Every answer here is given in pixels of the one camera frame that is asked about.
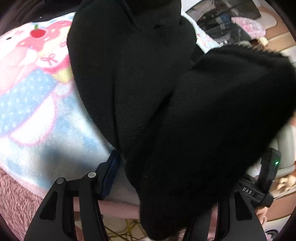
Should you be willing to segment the black fleece jacket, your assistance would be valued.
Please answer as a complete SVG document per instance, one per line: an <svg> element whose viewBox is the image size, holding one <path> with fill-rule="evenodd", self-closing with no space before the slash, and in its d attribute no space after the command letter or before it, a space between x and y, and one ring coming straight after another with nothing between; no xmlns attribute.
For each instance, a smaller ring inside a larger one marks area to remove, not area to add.
<svg viewBox="0 0 296 241"><path fill-rule="evenodd" d="M123 155L149 238L228 198L295 111L279 53L196 43L180 1L83 1L67 38L82 102Z"/></svg>

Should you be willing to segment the blue checkered cartoon blanket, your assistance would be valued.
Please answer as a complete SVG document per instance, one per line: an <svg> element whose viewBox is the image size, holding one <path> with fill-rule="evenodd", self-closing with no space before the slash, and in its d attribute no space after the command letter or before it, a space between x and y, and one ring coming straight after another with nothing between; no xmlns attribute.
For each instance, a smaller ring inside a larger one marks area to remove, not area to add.
<svg viewBox="0 0 296 241"><path fill-rule="evenodd" d="M40 197L57 178L94 170L112 150L76 90L66 43L73 17L1 36L1 168Z"/></svg>

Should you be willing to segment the folded pink garment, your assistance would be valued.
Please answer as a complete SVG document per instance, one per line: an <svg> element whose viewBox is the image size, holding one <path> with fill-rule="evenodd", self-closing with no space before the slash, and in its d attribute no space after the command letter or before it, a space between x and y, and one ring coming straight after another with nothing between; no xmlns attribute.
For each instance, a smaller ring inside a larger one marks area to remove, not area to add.
<svg viewBox="0 0 296 241"><path fill-rule="evenodd" d="M232 17L231 21L241 27L252 40L266 36L266 29L256 20L237 16Z"/></svg>

